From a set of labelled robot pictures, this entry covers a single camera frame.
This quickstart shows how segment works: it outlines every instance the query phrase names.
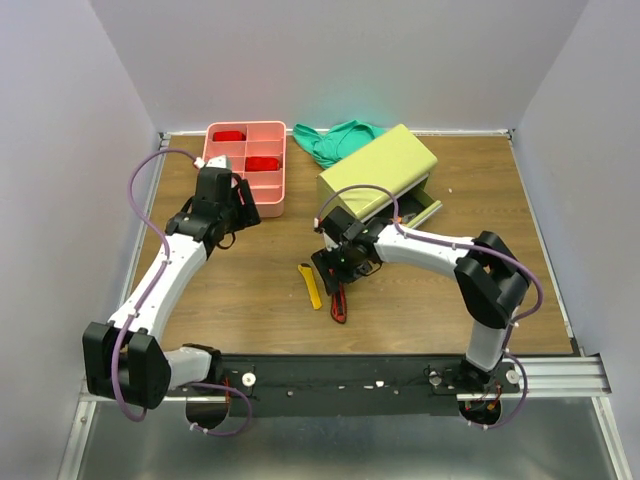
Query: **wooden surface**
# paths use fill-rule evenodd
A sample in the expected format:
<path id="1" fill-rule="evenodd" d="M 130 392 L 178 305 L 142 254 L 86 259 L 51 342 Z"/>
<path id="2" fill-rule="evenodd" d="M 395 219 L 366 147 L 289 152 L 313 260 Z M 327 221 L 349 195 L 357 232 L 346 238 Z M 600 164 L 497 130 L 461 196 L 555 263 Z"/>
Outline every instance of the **wooden surface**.
<path id="1" fill-rule="evenodd" d="M 514 254 L 540 276 L 546 302 L 514 333 L 517 353 L 571 351 L 549 272 L 507 140 L 502 137 L 421 137 L 438 157 L 428 192 L 444 206 L 422 228 L 474 236 L 498 233 Z M 203 137 L 173 137 L 171 146 L 201 154 Z M 347 287 L 348 321 L 329 315 L 329 299 L 314 311 L 297 265 L 323 247 L 312 230 L 315 176 L 309 155 L 289 138 L 285 213 L 238 233 L 232 249 L 215 250 L 179 300 L 165 330 L 165 350 L 183 343 L 223 352 L 461 353 L 472 320 L 457 284 L 416 268 L 384 265 L 371 278 Z M 152 220 L 164 225 L 193 195 L 196 170 L 183 156 L 169 155 Z M 159 241 L 147 233 L 136 284 L 155 257 Z M 316 282 L 322 290 L 317 272 Z M 533 303 L 529 290 L 524 307 Z"/>

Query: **red block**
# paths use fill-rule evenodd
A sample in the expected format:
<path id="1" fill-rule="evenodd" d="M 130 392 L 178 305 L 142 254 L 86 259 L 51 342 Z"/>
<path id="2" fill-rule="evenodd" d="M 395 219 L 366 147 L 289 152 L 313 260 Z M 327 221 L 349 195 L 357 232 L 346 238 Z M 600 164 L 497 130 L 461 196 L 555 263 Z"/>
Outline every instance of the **red block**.
<path id="1" fill-rule="evenodd" d="M 273 157 L 247 157 L 245 172 L 271 172 L 280 169 L 280 163 Z"/>
<path id="2" fill-rule="evenodd" d="M 242 132 L 236 130 L 229 130 L 226 132 L 214 132 L 214 142 L 242 142 L 245 139 L 245 135 Z"/>

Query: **white wall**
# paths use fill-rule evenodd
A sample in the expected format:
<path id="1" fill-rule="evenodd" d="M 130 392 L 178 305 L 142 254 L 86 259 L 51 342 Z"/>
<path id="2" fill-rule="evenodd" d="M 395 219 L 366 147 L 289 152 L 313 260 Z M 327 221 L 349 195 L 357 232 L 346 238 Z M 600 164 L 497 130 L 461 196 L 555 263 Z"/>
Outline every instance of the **white wall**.
<path id="1" fill-rule="evenodd" d="M 91 0 L 151 118 L 515 127 L 586 0 Z"/>
<path id="2" fill-rule="evenodd" d="M 86 0 L 0 2 L 0 478 L 56 478 L 155 129 Z M 144 182 L 141 192 L 145 190 Z"/>
<path id="3" fill-rule="evenodd" d="M 578 340 L 640 475 L 640 2 L 592 0 L 527 108 L 518 162 Z"/>

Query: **green cloth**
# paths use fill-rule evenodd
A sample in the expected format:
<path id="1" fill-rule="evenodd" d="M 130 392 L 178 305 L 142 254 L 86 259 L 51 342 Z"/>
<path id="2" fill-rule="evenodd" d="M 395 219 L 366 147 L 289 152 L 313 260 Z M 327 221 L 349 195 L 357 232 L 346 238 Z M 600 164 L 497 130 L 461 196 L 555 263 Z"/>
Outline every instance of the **green cloth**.
<path id="1" fill-rule="evenodd" d="M 293 127 L 293 138 L 303 150 L 310 153 L 322 168 L 329 168 L 344 157 L 364 147 L 386 130 L 353 120 L 335 125 L 325 135 L 300 123 Z"/>

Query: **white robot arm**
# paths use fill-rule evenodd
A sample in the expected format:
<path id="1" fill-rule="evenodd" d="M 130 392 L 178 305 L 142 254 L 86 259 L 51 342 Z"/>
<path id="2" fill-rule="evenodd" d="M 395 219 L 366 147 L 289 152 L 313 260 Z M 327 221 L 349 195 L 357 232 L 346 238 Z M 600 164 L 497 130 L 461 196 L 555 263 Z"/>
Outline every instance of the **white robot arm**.
<path id="1" fill-rule="evenodd" d="M 327 248 L 312 256 L 329 295 L 341 283 L 368 275 L 372 264 L 402 263 L 456 280 L 474 319 L 464 360 L 467 373 L 480 381 L 491 377 L 502 359 L 510 320 L 529 287 L 528 278 L 512 264 L 491 255 L 417 240 L 425 233 L 403 227 L 403 234 L 389 220 L 374 218 L 364 225 L 341 207 L 333 209 L 317 230 L 330 240 Z M 478 244 L 515 258 L 490 232 L 477 238 L 426 235 L 443 244 Z"/>
<path id="2" fill-rule="evenodd" d="M 260 223 L 248 182 L 215 160 L 200 169 L 195 195 L 169 220 L 167 243 L 129 299 L 106 324 L 93 322 L 85 330 L 92 393 L 114 398 L 110 366 L 123 330 L 126 352 L 117 359 L 118 385 L 126 403 L 155 408 L 169 389 L 208 378 L 213 349 L 190 344 L 165 353 L 159 343 L 182 292 L 214 248 L 228 248 L 220 245 L 226 235 L 235 241 L 235 232 Z"/>

